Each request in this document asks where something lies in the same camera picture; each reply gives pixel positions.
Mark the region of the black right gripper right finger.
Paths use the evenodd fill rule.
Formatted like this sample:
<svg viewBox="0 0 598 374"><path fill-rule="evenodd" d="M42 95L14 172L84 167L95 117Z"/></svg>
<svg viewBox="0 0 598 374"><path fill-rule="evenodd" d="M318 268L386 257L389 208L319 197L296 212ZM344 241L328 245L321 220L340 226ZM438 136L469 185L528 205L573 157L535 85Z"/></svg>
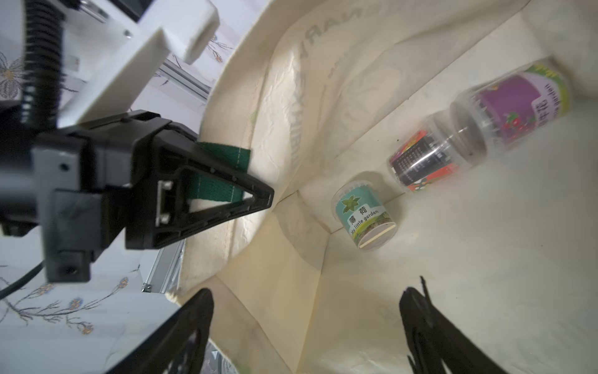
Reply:
<svg viewBox="0 0 598 374"><path fill-rule="evenodd" d="M423 291L407 288L399 309L410 349L408 361L414 373L506 374L432 303L426 281Z"/></svg>

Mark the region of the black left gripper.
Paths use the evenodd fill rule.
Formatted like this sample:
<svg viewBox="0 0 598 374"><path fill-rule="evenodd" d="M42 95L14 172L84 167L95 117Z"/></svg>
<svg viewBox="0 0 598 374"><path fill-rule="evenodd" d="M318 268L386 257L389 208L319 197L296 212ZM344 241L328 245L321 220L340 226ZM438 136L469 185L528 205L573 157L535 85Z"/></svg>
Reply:
<svg viewBox="0 0 598 374"><path fill-rule="evenodd" d="M49 282L88 282L91 264L129 216L126 248L161 249L272 206L273 188L248 173L249 150L198 143L168 123L138 111L36 137L31 156Z"/></svg>

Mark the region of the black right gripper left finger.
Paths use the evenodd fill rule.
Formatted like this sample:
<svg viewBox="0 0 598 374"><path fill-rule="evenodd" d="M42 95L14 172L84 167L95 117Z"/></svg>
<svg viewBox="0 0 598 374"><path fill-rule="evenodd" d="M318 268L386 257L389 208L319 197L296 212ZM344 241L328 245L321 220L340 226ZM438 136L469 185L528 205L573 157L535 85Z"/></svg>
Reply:
<svg viewBox="0 0 598 374"><path fill-rule="evenodd" d="M108 372L201 372L213 312L213 294L203 288Z"/></svg>

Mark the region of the teal label seed jar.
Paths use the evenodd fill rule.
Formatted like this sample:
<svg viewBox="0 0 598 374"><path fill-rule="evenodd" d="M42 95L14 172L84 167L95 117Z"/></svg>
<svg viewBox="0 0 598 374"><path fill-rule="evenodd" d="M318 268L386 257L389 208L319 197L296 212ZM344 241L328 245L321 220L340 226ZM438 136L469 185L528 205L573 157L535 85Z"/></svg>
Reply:
<svg viewBox="0 0 598 374"><path fill-rule="evenodd" d="M397 223L368 181L347 183L336 192L331 204L334 217L359 250L379 249L396 233Z"/></svg>

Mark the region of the dark multicolour label jar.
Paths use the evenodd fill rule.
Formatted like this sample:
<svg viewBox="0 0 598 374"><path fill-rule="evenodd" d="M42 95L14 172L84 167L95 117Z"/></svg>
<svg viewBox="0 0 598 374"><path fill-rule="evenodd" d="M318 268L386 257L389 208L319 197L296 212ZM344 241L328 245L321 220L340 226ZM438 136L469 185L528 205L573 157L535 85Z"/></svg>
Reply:
<svg viewBox="0 0 598 374"><path fill-rule="evenodd" d="M400 187L417 192L452 175L479 165L486 151L470 144L453 127L449 115L436 112L387 160L387 168Z"/></svg>

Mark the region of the purple label clear jar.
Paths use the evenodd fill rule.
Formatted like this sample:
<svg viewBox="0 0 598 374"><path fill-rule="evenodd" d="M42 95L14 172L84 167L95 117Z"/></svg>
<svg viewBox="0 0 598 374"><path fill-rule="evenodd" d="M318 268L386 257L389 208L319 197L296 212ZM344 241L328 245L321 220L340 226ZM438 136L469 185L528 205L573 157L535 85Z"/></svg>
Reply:
<svg viewBox="0 0 598 374"><path fill-rule="evenodd" d="M570 79L552 59L541 59L465 90L449 113L471 151L497 157L568 114L572 103Z"/></svg>

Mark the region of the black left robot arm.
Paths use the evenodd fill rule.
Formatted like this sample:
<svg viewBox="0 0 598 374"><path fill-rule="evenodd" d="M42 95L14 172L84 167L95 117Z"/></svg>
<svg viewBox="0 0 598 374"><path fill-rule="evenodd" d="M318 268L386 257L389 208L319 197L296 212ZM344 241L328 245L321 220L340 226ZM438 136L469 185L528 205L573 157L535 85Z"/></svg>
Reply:
<svg viewBox="0 0 598 374"><path fill-rule="evenodd" d="M205 150L188 127L131 105L169 55L198 59L208 1L26 1L20 99L1 105L1 228L39 228L50 282L90 280L124 233L160 249L271 207L273 189Z"/></svg>

